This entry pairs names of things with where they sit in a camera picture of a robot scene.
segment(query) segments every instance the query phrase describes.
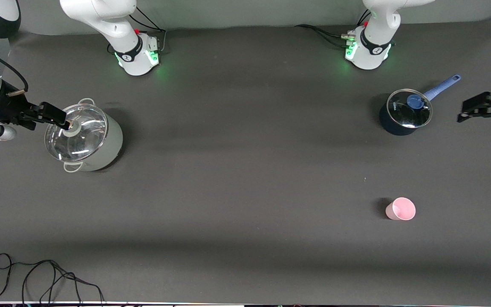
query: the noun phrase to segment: gray wall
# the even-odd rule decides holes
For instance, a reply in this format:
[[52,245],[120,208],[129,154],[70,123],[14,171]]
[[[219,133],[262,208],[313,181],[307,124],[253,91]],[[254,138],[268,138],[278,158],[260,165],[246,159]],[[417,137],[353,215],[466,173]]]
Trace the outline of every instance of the gray wall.
[[[95,33],[67,18],[58,0],[19,2],[22,31],[43,35]],[[364,11],[361,0],[138,0],[138,7],[166,29],[351,25]],[[401,15],[404,23],[477,21],[491,17],[491,0],[437,0],[403,9]]]

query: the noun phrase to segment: saucepan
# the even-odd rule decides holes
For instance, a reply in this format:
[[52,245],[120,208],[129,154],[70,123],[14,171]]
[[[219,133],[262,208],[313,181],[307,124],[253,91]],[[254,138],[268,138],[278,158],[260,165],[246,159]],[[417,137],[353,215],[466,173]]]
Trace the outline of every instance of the saucepan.
[[68,173],[96,171],[109,165],[122,147],[119,124],[90,98],[64,111],[69,130],[49,125],[45,132],[45,145],[51,156],[62,161]]
[[380,109],[380,124],[395,136],[407,136],[427,124],[433,117],[431,101],[444,90],[460,81],[454,75],[425,94],[411,89],[393,92]]

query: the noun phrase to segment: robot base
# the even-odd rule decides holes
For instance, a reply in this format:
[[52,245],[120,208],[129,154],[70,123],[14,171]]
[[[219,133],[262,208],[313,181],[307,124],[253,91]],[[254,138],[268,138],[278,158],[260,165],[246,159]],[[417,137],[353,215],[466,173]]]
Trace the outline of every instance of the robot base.
[[145,33],[140,33],[138,36],[143,42],[142,50],[132,62],[125,62],[115,54],[118,64],[124,68],[125,72],[132,76],[145,75],[159,64],[158,41],[156,37],[150,37]]
[[[364,26],[360,26],[354,30],[348,31],[348,34],[360,37],[361,32],[363,32],[364,29]],[[375,68],[378,68],[378,66],[380,66],[384,60],[386,60],[390,48],[391,44],[388,46],[388,48],[386,48],[386,50],[382,50],[380,54],[372,55],[370,54],[369,49],[367,49],[367,47],[361,43],[361,40],[357,39],[347,48],[345,59],[349,60],[362,70],[374,70]]]

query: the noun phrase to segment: pot lid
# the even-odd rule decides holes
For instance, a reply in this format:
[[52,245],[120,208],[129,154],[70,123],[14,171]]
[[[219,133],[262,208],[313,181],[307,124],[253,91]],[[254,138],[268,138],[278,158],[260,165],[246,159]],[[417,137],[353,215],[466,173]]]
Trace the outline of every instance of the pot lid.
[[62,162],[85,159],[100,148],[107,135],[107,117],[91,104],[76,104],[64,109],[69,130],[49,125],[45,145],[49,153]]
[[392,93],[386,107],[391,119],[405,128],[425,126],[433,116],[430,101],[415,90],[399,90]]

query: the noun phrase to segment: pot handle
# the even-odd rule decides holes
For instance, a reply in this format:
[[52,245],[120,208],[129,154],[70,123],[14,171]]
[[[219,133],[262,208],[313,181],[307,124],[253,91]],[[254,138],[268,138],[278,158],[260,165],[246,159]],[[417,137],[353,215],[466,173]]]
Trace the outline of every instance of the pot handle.
[[[67,171],[68,173],[75,173],[76,171],[80,171],[82,169],[82,166],[84,165],[84,162],[75,162],[75,163],[67,163],[64,162],[64,171]],[[68,166],[78,166],[76,169],[68,169]]]
[[442,93],[445,89],[448,89],[452,85],[454,85],[456,82],[460,81],[462,79],[462,76],[460,75],[453,75],[452,77],[444,80],[441,84],[435,86],[431,90],[425,92],[425,97],[427,97],[427,100],[432,101],[435,97],[437,97],[438,94]]
[[92,98],[83,98],[81,100],[78,101],[79,104],[81,103],[84,103],[84,104],[91,104],[91,105],[94,105],[96,106],[96,103],[94,103],[94,101],[92,100]]

